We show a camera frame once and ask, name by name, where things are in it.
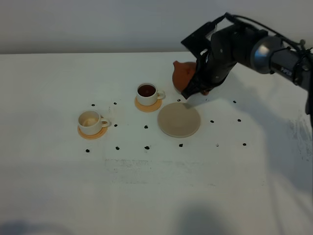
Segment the robotic arm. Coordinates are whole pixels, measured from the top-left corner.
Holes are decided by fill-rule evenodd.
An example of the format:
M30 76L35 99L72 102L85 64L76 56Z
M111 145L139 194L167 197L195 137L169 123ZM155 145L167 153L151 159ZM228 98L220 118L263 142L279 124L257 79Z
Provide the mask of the robotic arm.
M212 34L216 25L224 18L233 25ZM243 18L274 32L257 29L245 23ZM246 17L225 15L208 22L181 42L197 58L196 72L188 86L182 91L189 96L210 91L221 85L236 63L243 64L259 73L278 73L309 92L306 113L313 124L313 55L304 48L304 40L293 42L276 31Z

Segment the white cup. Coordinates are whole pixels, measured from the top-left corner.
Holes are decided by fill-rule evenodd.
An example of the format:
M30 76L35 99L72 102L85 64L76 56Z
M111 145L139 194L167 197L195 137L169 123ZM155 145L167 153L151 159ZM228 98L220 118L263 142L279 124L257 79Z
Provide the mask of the white cup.
M151 95L151 96L148 96L148 97L144 97L144 96L141 96L139 93L138 93L138 89L144 85L150 85L150 86L153 86L156 90L156 92ZM158 99L164 99L165 98L165 92L164 91L158 91L157 90L157 87L151 83L142 83L140 86L138 86L137 88L137 101L141 104L141 105L144 105L144 106L150 106L150 105L153 105L157 102Z
M78 118L78 126L82 133L92 136L101 131L103 127L110 125L110 121L107 118L101 117L101 115L94 110L83 112Z

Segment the cup handle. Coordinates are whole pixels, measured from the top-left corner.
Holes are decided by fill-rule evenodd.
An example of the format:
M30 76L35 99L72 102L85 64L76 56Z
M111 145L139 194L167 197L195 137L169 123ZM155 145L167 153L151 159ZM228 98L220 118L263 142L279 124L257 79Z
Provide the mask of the cup handle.
M165 92L164 91L158 91L157 92L157 99L164 99L165 98Z
M108 127L110 125L110 121L107 118L102 117L101 121L105 121L106 123L102 124L102 127Z

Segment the wooden coaster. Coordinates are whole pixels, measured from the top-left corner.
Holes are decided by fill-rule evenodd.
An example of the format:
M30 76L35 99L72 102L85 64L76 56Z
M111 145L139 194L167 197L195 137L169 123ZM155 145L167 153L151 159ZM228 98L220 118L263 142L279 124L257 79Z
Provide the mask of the wooden coaster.
M137 109L139 109L140 111L143 111L145 113L150 113L150 112L153 112L155 110L158 110L161 107L161 105L162 105L161 99L158 99L156 101L156 103L154 103L153 105L144 106L138 102L137 97L135 98L135 106L137 107Z
M92 135L92 136L89 136L89 135L84 134L84 133L79 129L79 126L77 126L78 134L79 134L81 137L83 137L84 139L87 139L87 140L95 140L95 139L97 139L97 138L100 138L101 136L104 135L104 133L106 133L107 129L108 129L107 127L103 127L103 128L101 129L101 131L99 131L97 134L94 134L94 135Z

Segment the white wall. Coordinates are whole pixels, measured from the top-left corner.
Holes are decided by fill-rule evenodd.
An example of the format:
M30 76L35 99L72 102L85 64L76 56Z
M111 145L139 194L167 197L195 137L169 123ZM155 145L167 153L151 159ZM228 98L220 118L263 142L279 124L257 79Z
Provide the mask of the white wall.
M179 51L228 11L313 43L312 0L2 0L0 53Z

